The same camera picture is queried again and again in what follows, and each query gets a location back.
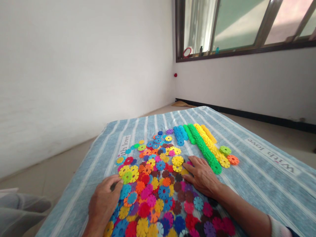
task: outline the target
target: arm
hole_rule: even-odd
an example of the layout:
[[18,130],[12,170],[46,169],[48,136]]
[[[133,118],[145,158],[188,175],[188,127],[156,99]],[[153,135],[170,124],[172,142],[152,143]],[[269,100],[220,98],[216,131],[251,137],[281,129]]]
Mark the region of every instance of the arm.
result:
[[192,164],[183,166],[191,172],[183,178],[201,193],[218,201],[250,236],[271,236],[272,226],[267,214],[250,205],[227,185],[222,184],[204,159],[189,156]]
[[91,197],[89,220],[82,237],[102,237],[105,227],[114,213],[123,187],[123,180],[117,175],[105,178]]

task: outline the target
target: white wall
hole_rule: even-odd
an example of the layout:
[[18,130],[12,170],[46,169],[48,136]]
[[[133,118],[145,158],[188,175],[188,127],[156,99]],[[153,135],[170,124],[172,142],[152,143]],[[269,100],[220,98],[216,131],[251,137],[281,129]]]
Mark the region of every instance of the white wall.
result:
[[176,97],[316,124],[315,56],[305,48],[175,63],[174,53]]
[[171,22],[169,0],[1,1],[0,177],[173,102]]

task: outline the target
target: window sill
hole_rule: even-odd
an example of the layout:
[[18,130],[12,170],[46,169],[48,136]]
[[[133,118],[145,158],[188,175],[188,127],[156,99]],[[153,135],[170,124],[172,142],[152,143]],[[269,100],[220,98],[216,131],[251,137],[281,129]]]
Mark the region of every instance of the window sill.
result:
[[316,47],[316,40],[314,41],[306,41],[306,42],[297,42],[297,43],[284,43],[281,45],[276,46],[268,46],[258,49],[249,49],[249,50],[242,50],[238,51],[236,49],[235,52],[230,50],[229,52],[220,52],[219,54],[212,54],[206,55],[201,57],[189,57],[189,58],[177,58],[176,63],[181,62],[189,62],[189,61],[197,61],[197,60],[204,60],[204,59],[214,59],[214,58],[224,58],[224,57],[232,57],[232,56],[240,56],[240,55],[247,55],[247,54],[256,54],[256,53],[267,53],[279,50],[289,50],[289,49],[300,49],[300,48],[308,48],[308,47]]

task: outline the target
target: gray cloth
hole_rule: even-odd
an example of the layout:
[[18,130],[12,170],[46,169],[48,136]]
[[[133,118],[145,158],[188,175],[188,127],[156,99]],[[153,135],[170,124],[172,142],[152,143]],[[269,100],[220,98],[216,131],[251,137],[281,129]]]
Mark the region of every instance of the gray cloth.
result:
[[46,217],[52,206],[45,197],[28,194],[1,193],[0,237],[19,237]]

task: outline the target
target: sleeve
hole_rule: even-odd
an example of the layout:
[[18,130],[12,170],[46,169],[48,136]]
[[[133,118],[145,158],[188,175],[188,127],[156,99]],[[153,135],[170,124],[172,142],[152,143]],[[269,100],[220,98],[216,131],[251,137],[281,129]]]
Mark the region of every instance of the sleeve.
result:
[[272,234],[271,237],[297,237],[298,235],[292,235],[292,232],[282,225],[280,222],[275,220],[272,216],[268,215],[271,221]]

